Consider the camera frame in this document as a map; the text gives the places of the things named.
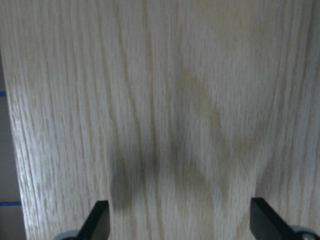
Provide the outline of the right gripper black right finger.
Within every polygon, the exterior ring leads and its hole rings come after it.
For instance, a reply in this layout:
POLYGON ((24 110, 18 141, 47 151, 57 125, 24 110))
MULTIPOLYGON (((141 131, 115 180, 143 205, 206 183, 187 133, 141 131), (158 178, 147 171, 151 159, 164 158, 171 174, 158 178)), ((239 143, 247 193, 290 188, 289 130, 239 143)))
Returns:
POLYGON ((312 229, 288 225, 262 197, 250 200, 250 231, 256 240, 318 240, 312 229))

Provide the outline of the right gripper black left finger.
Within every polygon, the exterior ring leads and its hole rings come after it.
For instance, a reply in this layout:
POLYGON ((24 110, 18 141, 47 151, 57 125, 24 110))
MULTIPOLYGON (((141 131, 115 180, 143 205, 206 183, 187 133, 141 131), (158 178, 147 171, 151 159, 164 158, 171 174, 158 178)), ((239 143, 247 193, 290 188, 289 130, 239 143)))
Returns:
POLYGON ((80 230, 58 234, 54 240, 108 240, 111 233, 108 200, 99 200, 93 206, 80 230))

